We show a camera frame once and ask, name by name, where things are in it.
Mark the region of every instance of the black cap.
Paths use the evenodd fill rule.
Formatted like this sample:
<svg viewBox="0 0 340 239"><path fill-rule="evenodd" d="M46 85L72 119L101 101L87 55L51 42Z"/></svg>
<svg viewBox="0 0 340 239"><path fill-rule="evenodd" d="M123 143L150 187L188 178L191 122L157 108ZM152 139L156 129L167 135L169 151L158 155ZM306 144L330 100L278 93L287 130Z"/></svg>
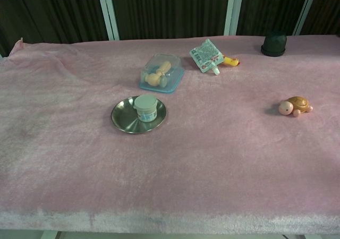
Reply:
<svg viewBox="0 0 340 239"><path fill-rule="evenodd" d="M261 52L266 56L278 57L285 53L287 36L282 32L273 31L265 38Z"/></svg>

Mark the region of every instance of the curtain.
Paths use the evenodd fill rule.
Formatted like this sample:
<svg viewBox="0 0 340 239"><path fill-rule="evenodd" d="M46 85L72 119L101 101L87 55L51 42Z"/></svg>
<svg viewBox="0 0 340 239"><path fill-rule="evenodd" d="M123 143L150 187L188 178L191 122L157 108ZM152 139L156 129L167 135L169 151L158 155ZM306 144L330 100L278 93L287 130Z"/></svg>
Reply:
<svg viewBox="0 0 340 239"><path fill-rule="evenodd" d="M237 35L265 36L276 30L291 35L304 0L242 0Z"/></svg>
<svg viewBox="0 0 340 239"><path fill-rule="evenodd" d="M228 0L113 0L121 39L223 35Z"/></svg>
<svg viewBox="0 0 340 239"><path fill-rule="evenodd" d="M0 0L0 53L14 43L108 40L99 0Z"/></svg>
<svg viewBox="0 0 340 239"><path fill-rule="evenodd" d="M340 0L313 0L301 35L340 34Z"/></svg>

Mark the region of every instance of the table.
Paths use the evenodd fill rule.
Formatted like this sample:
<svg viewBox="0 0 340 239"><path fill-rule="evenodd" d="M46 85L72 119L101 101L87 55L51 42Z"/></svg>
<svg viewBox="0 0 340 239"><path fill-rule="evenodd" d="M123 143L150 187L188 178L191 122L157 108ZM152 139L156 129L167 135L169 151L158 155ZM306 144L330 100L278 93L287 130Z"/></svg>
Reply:
<svg viewBox="0 0 340 239"><path fill-rule="evenodd" d="M202 74L205 38L18 41L0 62L0 228L117 233L340 233L340 39L211 37L238 67ZM185 69L155 130L115 129L154 54ZM314 111L279 115L307 97Z"/></svg>

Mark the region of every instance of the metal plate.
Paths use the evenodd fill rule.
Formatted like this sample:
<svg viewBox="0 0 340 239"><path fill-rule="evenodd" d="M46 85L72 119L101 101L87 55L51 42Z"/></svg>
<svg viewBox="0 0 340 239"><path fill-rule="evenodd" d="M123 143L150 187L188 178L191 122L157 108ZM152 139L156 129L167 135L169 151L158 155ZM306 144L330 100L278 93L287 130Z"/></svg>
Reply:
<svg viewBox="0 0 340 239"><path fill-rule="evenodd" d="M134 100L137 97L129 97L120 101L111 112L111 120L115 127L126 133L148 132L161 125L166 117L165 105L157 99L157 118L151 122L140 121L137 117L137 111L133 108Z"/></svg>

